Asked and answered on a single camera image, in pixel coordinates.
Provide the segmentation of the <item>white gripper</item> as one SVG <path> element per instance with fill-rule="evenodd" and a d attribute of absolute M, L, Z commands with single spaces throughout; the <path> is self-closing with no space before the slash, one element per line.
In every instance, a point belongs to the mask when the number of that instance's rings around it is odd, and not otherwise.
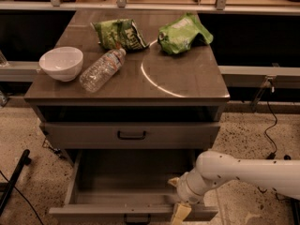
<path fill-rule="evenodd" d="M 203 201 L 203 178 L 197 172 L 185 172 L 180 178 L 169 179 L 168 184 L 176 187 L 178 197 L 182 201 L 174 205 L 171 225 L 182 225 L 182 222 L 191 212 L 189 204 Z"/>

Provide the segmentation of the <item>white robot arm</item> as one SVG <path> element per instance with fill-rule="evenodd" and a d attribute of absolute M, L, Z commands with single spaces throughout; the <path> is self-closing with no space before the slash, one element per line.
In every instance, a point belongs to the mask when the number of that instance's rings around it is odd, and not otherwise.
<path fill-rule="evenodd" d="M 216 151 L 202 152 L 194 168 L 168 181 L 176 187 L 179 201 L 175 204 L 171 225 L 182 225 L 191 213 L 193 204 L 203 195 L 232 180 L 300 199 L 300 161 L 278 159 L 241 159 Z"/>

